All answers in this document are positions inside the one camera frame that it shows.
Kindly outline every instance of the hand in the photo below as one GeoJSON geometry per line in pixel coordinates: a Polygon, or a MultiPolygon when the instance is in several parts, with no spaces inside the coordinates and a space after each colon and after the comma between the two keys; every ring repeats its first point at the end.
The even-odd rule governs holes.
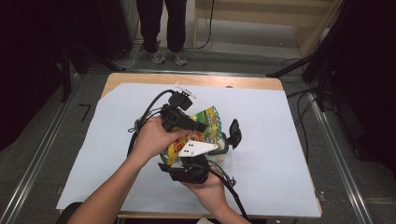
{"type": "Polygon", "coordinates": [[[145,125],[139,131],[131,155],[136,155],[140,160],[147,162],[163,152],[178,138],[189,132],[186,130],[177,130],[167,133],[162,126],[162,121],[161,117],[153,117],[146,121],[145,125]]]}
{"type": "Polygon", "coordinates": [[[211,214],[216,215],[217,212],[229,209],[225,199],[224,185],[217,176],[209,173],[206,182],[203,184],[181,184],[191,190],[197,196],[201,205],[211,214]]]}

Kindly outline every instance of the shoe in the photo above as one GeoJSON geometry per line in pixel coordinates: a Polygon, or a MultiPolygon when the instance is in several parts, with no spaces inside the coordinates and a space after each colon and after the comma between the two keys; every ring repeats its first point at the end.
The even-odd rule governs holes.
{"type": "Polygon", "coordinates": [[[182,52],[173,52],[172,50],[168,50],[169,54],[175,57],[175,63],[180,66],[183,66],[187,63],[187,59],[184,57],[182,52]]]}
{"type": "Polygon", "coordinates": [[[161,55],[161,53],[159,51],[155,52],[155,53],[150,53],[148,52],[148,56],[151,59],[152,62],[160,64],[165,62],[165,57],[163,57],[163,55],[161,55]]]}

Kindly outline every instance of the trousers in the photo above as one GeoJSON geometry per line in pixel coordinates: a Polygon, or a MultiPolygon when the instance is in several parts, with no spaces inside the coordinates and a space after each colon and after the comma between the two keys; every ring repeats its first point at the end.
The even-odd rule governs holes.
{"type": "Polygon", "coordinates": [[[166,31],[167,47],[173,52],[181,52],[186,41],[187,0],[136,0],[140,17],[140,31],[147,52],[157,52],[157,36],[161,30],[163,2],[168,11],[166,31]]]}

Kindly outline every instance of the white paper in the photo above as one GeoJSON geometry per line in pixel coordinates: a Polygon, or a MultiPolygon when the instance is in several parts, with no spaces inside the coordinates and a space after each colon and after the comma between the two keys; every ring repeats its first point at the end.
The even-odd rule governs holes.
{"type": "MultiPolygon", "coordinates": [[[[242,141],[219,165],[236,180],[234,187],[248,215],[320,217],[320,208],[283,91],[186,86],[196,94],[186,114],[214,105],[223,131],[238,119],[242,141]]],[[[172,85],[119,85],[100,100],[85,142],[57,209],[83,202],[121,165],[131,140],[128,129],[151,101],[172,85]]],[[[153,107],[167,103],[165,94],[153,107]]],[[[172,181],[153,158],[141,171],[121,211],[208,214],[195,195],[172,181]]],[[[232,195],[227,201],[240,213],[232,195]]]]}

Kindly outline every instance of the person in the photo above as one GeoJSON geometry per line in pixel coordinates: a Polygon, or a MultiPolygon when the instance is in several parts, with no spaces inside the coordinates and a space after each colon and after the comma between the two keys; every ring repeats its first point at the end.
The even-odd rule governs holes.
{"type": "Polygon", "coordinates": [[[182,50],[186,41],[186,5],[187,0],[136,0],[140,17],[140,32],[143,36],[143,48],[154,63],[163,63],[165,57],[158,51],[157,35],[161,29],[163,1],[168,11],[166,40],[168,52],[178,65],[187,63],[182,50]]]}
{"type": "MultiPolygon", "coordinates": [[[[167,133],[161,117],[150,118],[139,131],[134,149],[120,168],[79,206],[67,223],[113,223],[140,170],[186,130],[167,133]]],[[[204,184],[182,183],[199,199],[201,205],[221,223],[249,223],[239,216],[225,198],[224,186],[212,174],[204,184]]]]}

